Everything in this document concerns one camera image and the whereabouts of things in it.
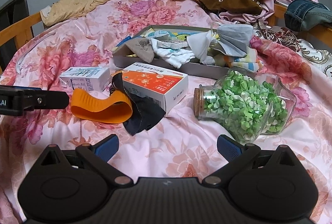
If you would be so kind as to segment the striped pastel towel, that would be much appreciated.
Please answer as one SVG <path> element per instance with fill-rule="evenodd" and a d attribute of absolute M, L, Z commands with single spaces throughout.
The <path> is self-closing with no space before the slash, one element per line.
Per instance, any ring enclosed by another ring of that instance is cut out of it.
<path fill-rule="evenodd" d="M 263 62 L 258 58 L 257 50 L 247 47 L 247 55 L 245 57 L 231 57 L 222 53 L 213 57 L 216 66 L 220 67 L 242 67 L 250 71 L 257 72 L 263 67 Z"/>

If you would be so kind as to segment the grey face mask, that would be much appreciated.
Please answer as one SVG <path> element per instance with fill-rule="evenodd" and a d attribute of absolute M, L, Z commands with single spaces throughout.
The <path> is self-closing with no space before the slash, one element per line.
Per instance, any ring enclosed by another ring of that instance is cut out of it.
<path fill-rule="evenodd" d="M 254 28 L 248 24 L 221 24 L 217 28 L 218 39 L 210 47 L 230 57 L 243 58 L 247 55 Z"/>

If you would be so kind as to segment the white cloth with blue whale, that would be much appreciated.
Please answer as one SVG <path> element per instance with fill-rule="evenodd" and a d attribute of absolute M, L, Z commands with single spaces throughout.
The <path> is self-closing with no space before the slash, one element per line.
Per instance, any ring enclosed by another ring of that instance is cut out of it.
<path fill-rule="evenodd" d="M 194 53 L 188 46 L 188 42 L 157 39 L 150 39 L 154 53 L 169 63 L 173 67 L 179 69 L 185 63 L 195 58 Z"/>

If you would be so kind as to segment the glass jar of green stars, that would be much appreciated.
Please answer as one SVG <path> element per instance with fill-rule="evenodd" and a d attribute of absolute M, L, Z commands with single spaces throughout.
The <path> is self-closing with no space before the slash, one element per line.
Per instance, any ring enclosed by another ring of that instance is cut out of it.
<path fill-rule="evenodd" d="M 194 90 L 194 115 L 223 126 L 240 144 L 278 135 L 297 103 L 276 74 L 232 67 L 211 86 Z"/>

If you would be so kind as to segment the pink floral quilt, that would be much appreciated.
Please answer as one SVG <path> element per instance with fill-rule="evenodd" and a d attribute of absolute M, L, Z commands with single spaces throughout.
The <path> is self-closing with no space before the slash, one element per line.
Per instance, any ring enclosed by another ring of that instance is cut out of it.
<path fill-rule="evenodd" d="M 149 25 L 210 28 L 211 18 L 192 0 L 111 0 L 87 15 L 42 32 L 21 47 L 1 76 L 1 84 L 61 90 L 59 75 L 72 66 L 107 66 L 115 71 L 114 47 Z M 319 199 L 316 223 L 331 223 L 331 80 L 288 47 L 255 39 L 264 73 L 277 74 L 295 95 L 296 106 L 277 136 L 260 136 L 262 149 L 290 146 L 314 179 Z M 24 214 L 17 190 L 49 144 L 73 149 L 116 134 L 120 141 L 111 164 L 132 179 L 140 176 L 200 179 L 225 164 L 216 140 L 225 129 L 199 121 L 192 111 L 194 89 L 213 81 L 189 77 L 188 93 L 156 126 L 136 135 L 123 125 L 80 120 L 70 109 L 41 110 L 23 117 L 1 117 L 1 223 L 20 223 Z"/>

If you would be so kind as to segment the white blue text box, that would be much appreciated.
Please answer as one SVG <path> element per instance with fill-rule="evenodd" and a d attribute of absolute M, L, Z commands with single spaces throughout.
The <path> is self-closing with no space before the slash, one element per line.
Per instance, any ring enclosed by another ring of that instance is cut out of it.
<path fill-rule="evenodd" d="M 59 75 L 59 81 L 66 89 L 103 92 L 111 82 L 111 73 L 108 67 L 70 67 Z"/>

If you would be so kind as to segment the dark doorway cabinet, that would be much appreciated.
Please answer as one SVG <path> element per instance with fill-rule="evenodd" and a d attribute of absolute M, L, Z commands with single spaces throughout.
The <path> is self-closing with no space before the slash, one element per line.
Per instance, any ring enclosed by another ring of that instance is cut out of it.
<path fill-rule="evenodd" d="M 4 71 L 17 50 L 34 34 L 25 20 L 30 12 L 27 0 L 8 0 L 1 5 L 1 69 Z"/>

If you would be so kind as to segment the orange and white medicine box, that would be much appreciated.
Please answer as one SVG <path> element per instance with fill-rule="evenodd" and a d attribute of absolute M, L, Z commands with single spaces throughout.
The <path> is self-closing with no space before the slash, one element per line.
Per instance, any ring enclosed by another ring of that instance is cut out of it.
<path fill-rule="evenodd" d="M 124 87 L 132 94 L 147 97 L 165 113 L 186 96 L 188 75 L 178 71 L 135 62 L 122 69 Z"/>

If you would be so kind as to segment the grey tray with dinosaur drawing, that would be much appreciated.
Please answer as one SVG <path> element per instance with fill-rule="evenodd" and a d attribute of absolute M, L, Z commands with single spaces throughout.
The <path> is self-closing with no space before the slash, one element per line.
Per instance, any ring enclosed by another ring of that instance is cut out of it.
<path fill-rule="evenodd" d="M 254 29 L 246 24 L 217 29 L 148 26 L 116 47 L 114 63 L 125 68 L 135 62 L 178 70 L 192 76 L 219 79 L 231 63 L 250 55 Z"/>

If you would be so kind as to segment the patterned brown white bedsheet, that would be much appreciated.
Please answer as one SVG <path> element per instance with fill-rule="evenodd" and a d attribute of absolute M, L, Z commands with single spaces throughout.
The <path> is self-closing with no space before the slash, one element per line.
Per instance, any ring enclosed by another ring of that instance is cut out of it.
<path fill-rule="evenodd" d="M 251 25 L 258 38 L 272 40 L 290 48 L 331 79 L 331 52 L 314 48 L 310 42 L 298 38 L 287 28 L 279 26 L 270 27 L 262 24 L 260 21 L 252 23 Z"/>

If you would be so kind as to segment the blue denim jeans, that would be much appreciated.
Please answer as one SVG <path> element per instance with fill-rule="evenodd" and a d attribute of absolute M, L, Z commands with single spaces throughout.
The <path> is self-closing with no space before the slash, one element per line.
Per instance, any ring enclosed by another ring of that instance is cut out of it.
<path fill-rule="evenodd" d="M 331 10 L 311 0 L 294 0 L 284 13 L 285 26 L 295 32 L 309 31 L 320 24 L 331 24 L 331 19 Z"/>

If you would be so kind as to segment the pink lilac garment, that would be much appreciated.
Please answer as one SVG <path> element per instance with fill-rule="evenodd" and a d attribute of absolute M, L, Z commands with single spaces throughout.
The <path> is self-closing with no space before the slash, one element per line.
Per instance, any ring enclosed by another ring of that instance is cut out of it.
<path fill-rule="evenodd" d="M 278 4 L 288 6 L 290 3 L 292 3 L 294 0 L 263 0 L 263 3 L 261 4 L 262 11 L 258 15 L 250 15 L 247 13 L 230 13 L 230 12 L 222 12 L 218 14 L 218 17 L 221 20 L 228 21 L 229 23 L 254 23 L 258 20 L 267 23 L 267 19 L 270 18 L 274 12 L 274 3 L 277 2 Z"/>

